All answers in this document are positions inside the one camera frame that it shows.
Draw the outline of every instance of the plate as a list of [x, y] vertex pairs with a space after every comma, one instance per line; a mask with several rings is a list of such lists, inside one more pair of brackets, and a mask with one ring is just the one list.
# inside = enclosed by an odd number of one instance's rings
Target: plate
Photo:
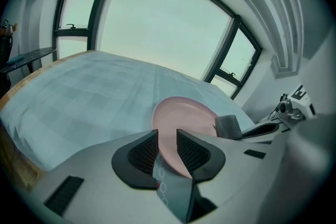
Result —
[[177, 153], [176, 129], [216, 136], [217, 115], [205, 105], [186, 98], [169, 97], [157, 104], [152, 115], [152, 129], [159, 131], [159, 152], [178, 173], [192, 178]]

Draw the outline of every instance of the black handle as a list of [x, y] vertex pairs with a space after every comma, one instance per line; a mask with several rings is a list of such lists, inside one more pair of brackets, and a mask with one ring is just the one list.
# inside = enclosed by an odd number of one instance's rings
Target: black handle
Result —
[[70, 27], [70, 29], [75, 29], [75, 25], [74, 25], [74, 24], [67, 24], [67, 25], [72, 25], [72, 26]]

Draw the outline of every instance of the large window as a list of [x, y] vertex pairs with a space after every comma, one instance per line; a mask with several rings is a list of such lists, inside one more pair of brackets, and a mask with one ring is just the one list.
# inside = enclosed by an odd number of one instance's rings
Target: large window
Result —
[[59, 0], [54, 59], [88, 49], [164, 66], [232, 99], [261, 48], [220, 0]]

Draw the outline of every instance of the window pane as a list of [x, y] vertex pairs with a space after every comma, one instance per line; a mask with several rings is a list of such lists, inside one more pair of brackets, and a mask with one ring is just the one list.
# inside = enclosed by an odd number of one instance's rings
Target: window pane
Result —
[[87, 28], [95, 0], [64, 0], [60, 20], [60, 29], [68, 29], [74, 24], [76, 28]]
[[211, 84], [219, 87], [229, 97], [231, 97], [231, 95], [237, 88], [237, 86], [235, 86], [231, 82], [228, 82], [227, 80], [217, 75], [215, 75], [215, 77], [212, 79]]
[[252, 57], [255, 49], [243, 32], [238, 29], [234, 41], [230, 47], [227, 56], [220, 69], [231, 74], [235, 74], [234, 78], [241, 81], [251, 65]]
[[107, 0], [97, 49], [201, 79], [230, 17], [209, 0]]
[[57, 58], [62, 59], [87, 50], [87, 37], [58, 37]]

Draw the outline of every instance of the black window frame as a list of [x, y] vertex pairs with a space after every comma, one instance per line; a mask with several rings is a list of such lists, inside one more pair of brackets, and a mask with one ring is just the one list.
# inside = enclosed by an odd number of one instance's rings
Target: black window frame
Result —
[[[65, 0], [58, 0], [56, 12], [55, 12], [55, 18], [54, 18], [54, 31], [52, 35], [52, 43], [53, 48], [56, 49], [57, 46], [57, 37], [60, 36], [81, 36], [81, 37], [88, 37], [87, 41], [87, 50], [93, 50], [96, 47], [96, 41], [97, 41], [97, 34], [98, 34], [98, 26], [99, 26], [99, 20], [101, 17], [102, 9], [105, 3], [105, 0], [94, 0], [89, 22], [88, 22], [88, 28], [75, 28], [75, 29], [58, 29], [60, 18], [61, 18], [61, 12], [62, 7]], [[251, 34], [251, 32], [248, 30], [246, 25], [242, 22], [241, 16], [238, 14], [235, 14], [228, 6], [226, 6], [221, 0], [210, 0], [214, 4], [216, 4], [219, 8], [221, 8], [228, 16], [232, 18], [231, 22], [229, 23], [227, 32], [221, 41], [221, 48], [219, 52], [217, 53], [216, 58], [213, 61], [212, 66], [210, 67], [207, 75], [204, 78], [205, 82], [211, 83], [212, 79], [215, 77], [215, 75], [231, 82], [235, 86], [237, 86], [234, 93], [231, 95], [231, 99], [234, 99], [244, 84], [246, 83], [247, 79], [251, 75], [258, 59], [261, 54], [262, 48], [259, 46], [257, 40], [254, 38], [254, 36]], [[233, 77], [232, 74], [228, 74], [222, 70], [220, 70], [220, 67], [225, 60], [225, 57], [227, 56], [230, 47], [235, 39], [235, 36], [237, 34], [238, 29], [240, 29], [244, 35], [247, 37], [247, 39], [251, 42], [253, 47], [255, 48], [255, 53], [253, 55], [251, 65], [247, 69], [244, 77], [241, 81], [237, 80]], [[57, 60], [57, 53], [53, 53], [54, 61]]]

